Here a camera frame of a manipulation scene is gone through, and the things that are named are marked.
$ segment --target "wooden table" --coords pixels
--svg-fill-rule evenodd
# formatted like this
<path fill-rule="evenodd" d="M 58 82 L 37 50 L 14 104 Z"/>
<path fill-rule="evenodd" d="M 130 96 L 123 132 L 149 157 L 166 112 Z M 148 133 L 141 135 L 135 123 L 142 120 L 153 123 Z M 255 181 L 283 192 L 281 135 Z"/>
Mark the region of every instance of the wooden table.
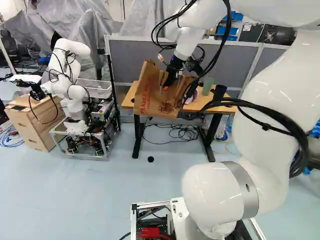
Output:
<path fill-rule="evenodd" d="M 124 109 L 134 108 L 134 99 L 135 99 L 136 90 L 138 88 L 138 84 L 139 84 L 139 81 L 134 81 L 132 83 L 121 105 Z M 192 103 L 190 103 L 189 105 L 184 105 L 183 107 L 184 112 L 189 112 L 189 113 L 199 112 L 208 102 L 213 100 L 214 94 L 212 92 L 210 92 L 208 96 L 203 96 L 201 94 L 202 92 L 201 86 L 198 87 L 198 91 L 199 91 L 198 98 Z M 227 93 L 225 93 L 225 90 L 223 92 L 224 92 L 225 98 L 230 98 L 230 96 Z M 202 140 L 209 162 L 216 161 L 214 152 L 212 151 L 212 148 L 210 145 L 214 140 L 214 136 L 216 134 L 217 128 L 219 126 L 219 123 L 223 114 L 228 114 L 228 115 L 235 114 L 236 111 L 237 111 L 237 107 L 235 106 L 232 106 L 232 107 L 217 106 L 217 107 L 207 109 L 205 111 L 206 114 L 213 114 L 209 130 L 207 134 L 205 134 L 204 131 L 201 129 L 201 127 L 199 127 L 198 131 L 201 136 L 201 140 Z M 145 124 L 140 122 L 140 116 L 137 114 L 134 114 L 134 130 L 135 130 L 135 143 L 134 143 L 132 158 L 137 159 L 139 156 L 142 136 L 145 130 Z"/>

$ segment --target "green cup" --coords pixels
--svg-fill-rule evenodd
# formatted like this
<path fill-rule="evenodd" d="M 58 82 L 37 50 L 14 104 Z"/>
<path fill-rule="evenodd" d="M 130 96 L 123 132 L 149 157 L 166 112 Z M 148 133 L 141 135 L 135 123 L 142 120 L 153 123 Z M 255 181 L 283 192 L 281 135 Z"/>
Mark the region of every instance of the green cup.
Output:
<path fill-rule="evenodd" d="M 212 85 L 214 84 L 215 80 L 211 77 L 207 77 L 205 80 L 204 80 L 204 83 L 203 83 L 203 88 L 202 88 L 202 95 L 203 96 L 208 96 L 209 93 L 210 93 L 210 90 L 212 89 Z"/>

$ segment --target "red component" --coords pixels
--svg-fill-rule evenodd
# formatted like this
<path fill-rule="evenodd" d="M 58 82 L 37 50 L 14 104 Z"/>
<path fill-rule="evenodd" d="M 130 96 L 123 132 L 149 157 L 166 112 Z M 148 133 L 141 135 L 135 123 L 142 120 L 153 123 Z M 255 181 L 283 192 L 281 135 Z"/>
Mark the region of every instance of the red component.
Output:
<path fill-rule="evenodd" d="M 143 239 L 162 238 L 162 239 L 171 240 L 170 237 L 161 234 L 160 229 L 157 227 L 143 228 L 142 232 L 137 237 L 143 238 Z"/>
<path fill-rule="evenodd" d="M 13 131 L 9 134 L 9 136 L 15 136 L 15 135 L 18 135 L 19 133 L 17 131 Z"/>

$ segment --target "blue cable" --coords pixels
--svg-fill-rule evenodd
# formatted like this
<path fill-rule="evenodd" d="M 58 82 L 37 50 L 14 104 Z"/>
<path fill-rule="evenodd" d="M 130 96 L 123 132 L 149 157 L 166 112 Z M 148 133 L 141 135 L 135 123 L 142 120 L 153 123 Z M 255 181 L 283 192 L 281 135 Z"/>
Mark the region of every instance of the blue cable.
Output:
<path fill-rule="evenodd" d="M 6 144 L 6 140 L 8 139 L 8 137 L 10 137 L 10 134 L 16 131 L 16 128 L 13 125 L 11 125 L 2 134 L 0 134 L 0 146 L 5 148 L 15 148 L 22 145 L 25 142 L 23 140 L 20 140 L 19 142 L 15 142 L 13 144 Z"/>

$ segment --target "gray floor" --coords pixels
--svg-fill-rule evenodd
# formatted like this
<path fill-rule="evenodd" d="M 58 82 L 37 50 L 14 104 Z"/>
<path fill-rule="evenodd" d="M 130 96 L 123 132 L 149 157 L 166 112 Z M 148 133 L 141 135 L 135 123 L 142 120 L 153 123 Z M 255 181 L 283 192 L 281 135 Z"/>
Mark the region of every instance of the gray floor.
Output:
<path fill-rule="evenodd" d="M 132 159 L 134 127 L 122 127 L 109 161 L 67 158 L 57 149 L 44 153 L 25 145 L 0 148 L 0 239 L 118 240 L 130 231 L 131 203 L 181 196 L 184 172 L 207 162 L 199 140 L 144 141 L 139 159 Z M 156 127 L 145 137 L 169 139 L 166 129 Z M 224 143 L 212 146 L 218 161 L 238 159 Z M 233 144 L 227 147 L 238 154 Z M 319 172 L 293 179 L 284 206 L 257 217 L 266 238 L 319 239 L 319 195 Z"/>

